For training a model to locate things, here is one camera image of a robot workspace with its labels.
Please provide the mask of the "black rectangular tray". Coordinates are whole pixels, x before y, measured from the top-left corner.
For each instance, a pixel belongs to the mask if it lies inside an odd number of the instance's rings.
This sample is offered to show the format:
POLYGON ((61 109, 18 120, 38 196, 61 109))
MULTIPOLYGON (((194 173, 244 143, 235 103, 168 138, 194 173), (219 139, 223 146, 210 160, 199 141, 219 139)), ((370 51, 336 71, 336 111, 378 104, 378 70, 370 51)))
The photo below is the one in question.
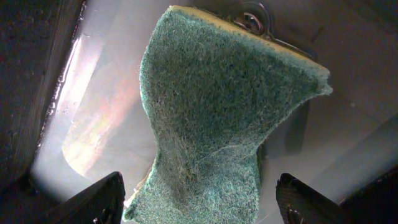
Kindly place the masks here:
MULTIPOLYGON (((1 2, 1 222, 43 215, 112 172, 124 207, 156 145, 141 58, 170 1, 1 2)), ((355 223, 397 222, 397 2, 180 1, 245 9, 249 27, 328 68, 333 93, 294 111, 260 149, 258 223, 282 223, 289 173, 355 223)))

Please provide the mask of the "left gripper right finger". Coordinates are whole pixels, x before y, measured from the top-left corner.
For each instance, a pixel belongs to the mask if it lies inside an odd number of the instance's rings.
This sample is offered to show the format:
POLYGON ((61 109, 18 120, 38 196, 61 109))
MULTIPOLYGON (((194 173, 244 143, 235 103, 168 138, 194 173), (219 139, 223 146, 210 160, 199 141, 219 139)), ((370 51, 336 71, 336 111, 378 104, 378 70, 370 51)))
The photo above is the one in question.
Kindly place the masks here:
POLYGON ((335 202, 283 173, 276 185, 276 200, 284 223, 340 224, 353 221, 335 202))

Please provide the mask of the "green yellow sponge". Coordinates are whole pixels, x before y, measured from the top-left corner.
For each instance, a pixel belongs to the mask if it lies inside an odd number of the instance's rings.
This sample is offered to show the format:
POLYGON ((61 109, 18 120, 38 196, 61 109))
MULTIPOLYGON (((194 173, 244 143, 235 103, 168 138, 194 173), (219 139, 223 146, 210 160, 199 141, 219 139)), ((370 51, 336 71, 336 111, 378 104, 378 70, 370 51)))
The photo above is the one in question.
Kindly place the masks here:
POLYGON ((170 6, 142 58, 157 152, 123 213, 136 223, 254 223, 257 149, 330 71, 205 11, 170 6))

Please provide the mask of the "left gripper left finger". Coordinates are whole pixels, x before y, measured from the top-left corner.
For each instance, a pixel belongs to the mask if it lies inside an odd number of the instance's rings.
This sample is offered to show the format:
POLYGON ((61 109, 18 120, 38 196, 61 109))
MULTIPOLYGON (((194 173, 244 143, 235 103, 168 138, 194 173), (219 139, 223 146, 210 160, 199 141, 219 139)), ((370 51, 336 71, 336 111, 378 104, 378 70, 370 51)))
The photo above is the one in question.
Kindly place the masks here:
POLYGON ((120 172, 112 172, 43 215, 50 224, 120 224, 125 188, 120 172))

